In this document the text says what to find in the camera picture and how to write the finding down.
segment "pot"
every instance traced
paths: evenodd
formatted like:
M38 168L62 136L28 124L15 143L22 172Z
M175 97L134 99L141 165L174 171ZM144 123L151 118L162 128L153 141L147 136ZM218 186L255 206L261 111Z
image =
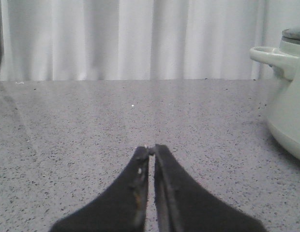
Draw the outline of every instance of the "pot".
M282 32L279 48L253 47L250 58L273 68L266 119L274 138L300 159L300 28Z

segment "granite countertop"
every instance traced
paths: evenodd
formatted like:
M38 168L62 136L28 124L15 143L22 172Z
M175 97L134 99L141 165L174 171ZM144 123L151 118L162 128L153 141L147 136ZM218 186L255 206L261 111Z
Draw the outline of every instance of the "granite countertop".
M0 232L46 232L96 198L139 145L270 232L300 232L300 161L265 121L270 81L0 82ZM153 168L146 231L157 232Z

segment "white curtain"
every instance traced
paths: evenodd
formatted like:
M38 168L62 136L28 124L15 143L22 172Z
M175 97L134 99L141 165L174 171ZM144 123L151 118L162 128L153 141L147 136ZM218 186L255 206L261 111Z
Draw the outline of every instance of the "white curtain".
M257 79L300 0L0 0L1 81Z

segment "pot handle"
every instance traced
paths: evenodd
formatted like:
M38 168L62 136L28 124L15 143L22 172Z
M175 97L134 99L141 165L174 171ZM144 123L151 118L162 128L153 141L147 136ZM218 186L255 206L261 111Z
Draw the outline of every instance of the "pot handle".
M283 70L284 78L293 80L299 57L284 53L276 47L253 47L250 58Z

